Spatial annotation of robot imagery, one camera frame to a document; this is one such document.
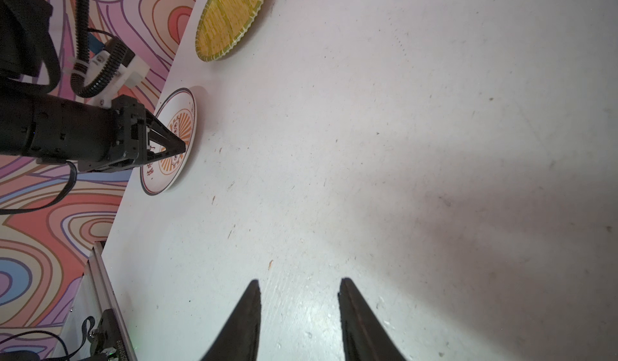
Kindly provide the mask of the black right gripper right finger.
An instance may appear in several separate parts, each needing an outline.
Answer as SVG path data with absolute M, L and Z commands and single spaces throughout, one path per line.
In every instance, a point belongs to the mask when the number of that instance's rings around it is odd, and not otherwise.
M 405 360 L 351 278 L 341 280 L 338 300 L 345 360 Z

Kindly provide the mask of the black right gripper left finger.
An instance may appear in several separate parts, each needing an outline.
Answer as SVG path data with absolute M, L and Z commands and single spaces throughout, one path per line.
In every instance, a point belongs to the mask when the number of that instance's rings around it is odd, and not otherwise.
M 258 280 L 252 280 L 236 304 L 203 361 L 255 361 L 262 321 L 261 290 Z

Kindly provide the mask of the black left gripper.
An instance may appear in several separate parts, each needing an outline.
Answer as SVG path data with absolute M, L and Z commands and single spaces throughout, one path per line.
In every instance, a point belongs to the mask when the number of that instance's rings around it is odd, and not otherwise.
M 162 150 L 153 152 L 151 143 Z M 44 164 L 75 161 L 82 172 L 116 172 L 172 158 L 185 142 L 129 96 L 99 108 L 50 95 L 1 94 L 1 154 Z

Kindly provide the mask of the small orange sunburst plate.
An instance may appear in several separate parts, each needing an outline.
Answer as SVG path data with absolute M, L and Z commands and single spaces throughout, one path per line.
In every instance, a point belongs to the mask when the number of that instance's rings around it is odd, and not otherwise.
M 169 189 L 188 160 L 196 136 L 196 99 L 189 88 L 172 92 L 154 113 L 149 136 L 149 155 L 140 168 L 142 189 L 149 196 Z

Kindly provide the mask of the yellow green woven tray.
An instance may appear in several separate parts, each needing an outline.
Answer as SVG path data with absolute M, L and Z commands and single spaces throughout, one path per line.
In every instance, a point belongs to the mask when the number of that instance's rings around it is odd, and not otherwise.
M 207 0 L 196 28 L 195 50 L 204 62 L 227 55 L 253 24 L 265 0 Z

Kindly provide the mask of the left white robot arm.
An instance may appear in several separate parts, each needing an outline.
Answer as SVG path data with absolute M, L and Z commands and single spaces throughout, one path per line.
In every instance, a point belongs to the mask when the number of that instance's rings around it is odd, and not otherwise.
M 89 0 L 76 0 L 77 58 L 69 73 L 72 91 L 88 103 L 52 94 L 62 80 L 52 12 L 45 0 L 1 0 L 1 153 L 83 172 L 130 170 L 185 153 L 185 142 L 135 98 L 100 102 L 129 49 L 112 37 L 101 70 L 90 73 Z

